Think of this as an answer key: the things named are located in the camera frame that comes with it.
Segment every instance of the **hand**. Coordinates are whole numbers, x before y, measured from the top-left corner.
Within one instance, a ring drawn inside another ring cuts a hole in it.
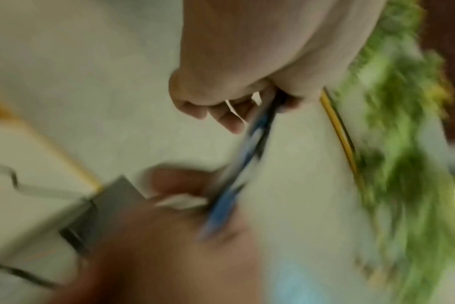
[[[199,196],[213,174],[158,168],[161,196],[124,215],[89,265],[51,304],[256,304],[263,302],[260,258],[239,210],[218,234],[199,240],[203,210],[156,207],[166,196]]]
[[[193,116],[197,119],[203,119],[208,112],[223,127],[230,132],[239,134],[244,130],[244,121],[251,122],[256,110],[257,103],[253,100],[253,94],[259,92],[262,102],[271,102],[276,95],[278,88],[268,81],[260,81],[256,84],[246,87],[242,92],[232,94],[229,104],[234,109],[231,111],[226,101],[201,101],[196,96],[188,96],[180,89],[180,79],[178,71],[175,71],[169,79],[169,94],[171,100],[178,110]],[[297,109],[301,105],[300,98],[291,97],[283,106],[282,111]]]

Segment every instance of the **brown surface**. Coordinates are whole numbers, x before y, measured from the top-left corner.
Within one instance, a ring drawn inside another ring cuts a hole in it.
[[[436,49],[447,61],[446,73],[455,88],[455,0],[424,0],[427,18],[423,47]],[[448,107],[444,128],[449,142],[455,142],[455,103]]]

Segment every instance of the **black cable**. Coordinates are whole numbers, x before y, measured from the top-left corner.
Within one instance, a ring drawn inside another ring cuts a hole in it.
[[[0,174],[7,175],[11,179],[12,187],[19,193],[29,196],[36,196],[36,197],[49,197],[49,198],[58,198],[58,199],[80,199],[86,201],[87,203],[91,204],[94,212],[98,212],[98,207],[94,202],[90,199],[86,199],[83,193],[75,192],[75,191],[68,191],[68,190],[59,190],[59,189],[52,189],[46,187],[39,187],[33,185],[25,185],[19,182],[18,174],[14,169],[9,166],[0,164]],[[14,268],[10,266],[5,266],[0,264],[0,270],[3,270],[11,275],[20,277],[32,284],[45,287],[48,289],[55,289],[60,287],[60,284],[55,283],[53,281],[41,278],[33,273],[28,271]]]
[[[28,271],[25,271],[25,270],[22,270],[22,269],[19,269],[19,268],[15,268],[15,267],[10,267],[10,266],[5,266],[5,265],[1,265],[0,264],[0,270],[2,271],[5,271],[11,275],[14,275],[14,276],[17,276],[17,277],[20,277],[34,285],[37,285],[37,286],[41,286],[41,287],[44,287],[44,288],[48,288],[48,289],[56,289],[58,287],[60,287],[61,285],[58,284],[58,283],[55,283],[53,281],[50,281],[48,279],[45,279],[45,278],[42,278],[42,277],[39,277],[35,274],[32,274]]]

